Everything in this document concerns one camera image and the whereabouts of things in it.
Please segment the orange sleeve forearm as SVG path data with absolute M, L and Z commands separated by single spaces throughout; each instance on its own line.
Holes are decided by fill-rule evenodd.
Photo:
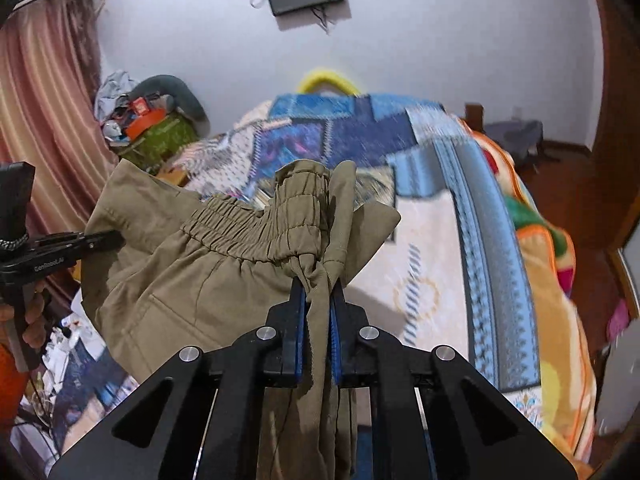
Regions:
M 28 374 L 19 372 L 14 357 L 5 346 L 0 347 L 0 428 L 2 434 L 9 431 L 17 416 Z

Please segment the left hand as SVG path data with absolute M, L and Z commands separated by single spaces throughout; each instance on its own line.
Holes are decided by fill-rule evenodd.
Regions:
M 39 350 L 46 341 L 46 328 L 44 327 L 43 309 L 44 298 L 43 292 L 46 290 L 43 282 L 38 282 L 35 286 L 34 296 L 32 300 L 26 306 L 25 320 L 28 327 L 24 331 L 23 340 L 30 348 Z M 8 304 L 0 304 L 0 322 L 1 322 L 1 334 L 0 340 L 3 347 L 9 347 L 9 338 L 6 336 L 6 330 L 4 329 L 4 323 L 9 322 L 14 318 L 14 309 Z

